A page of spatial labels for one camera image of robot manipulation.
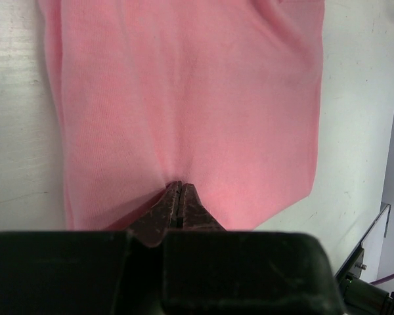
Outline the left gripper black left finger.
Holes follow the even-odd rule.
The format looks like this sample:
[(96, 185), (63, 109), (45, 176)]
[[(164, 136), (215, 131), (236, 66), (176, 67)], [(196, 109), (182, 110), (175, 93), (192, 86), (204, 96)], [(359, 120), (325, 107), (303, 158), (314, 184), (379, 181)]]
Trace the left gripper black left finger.
[(156, 196), (153, 204), (140, 206), (105, 228), (104, 233), (123, 238), (128, 247), (157, 248), (170, 224), (176, 223), (180, 193), (179, 181), (168, 184), (166, 189)]

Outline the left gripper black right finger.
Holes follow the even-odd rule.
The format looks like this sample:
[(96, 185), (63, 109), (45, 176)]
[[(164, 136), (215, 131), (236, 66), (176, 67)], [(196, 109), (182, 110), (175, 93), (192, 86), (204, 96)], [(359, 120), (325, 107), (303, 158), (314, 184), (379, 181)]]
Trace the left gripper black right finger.
[(185, 184), (181, 190), (181, 228), (184, 230), (226, 231), (202, 205), (193, 184)]

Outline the pink t shirt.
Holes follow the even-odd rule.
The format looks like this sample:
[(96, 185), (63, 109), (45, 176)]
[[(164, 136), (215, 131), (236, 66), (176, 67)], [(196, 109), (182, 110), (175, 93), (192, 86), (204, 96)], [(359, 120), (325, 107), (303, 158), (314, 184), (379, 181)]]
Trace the pink t shirt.
[(171, 182), (228, 229), (307, 197), (324, 1), (40, 1), (68, 228), (122, 228)]

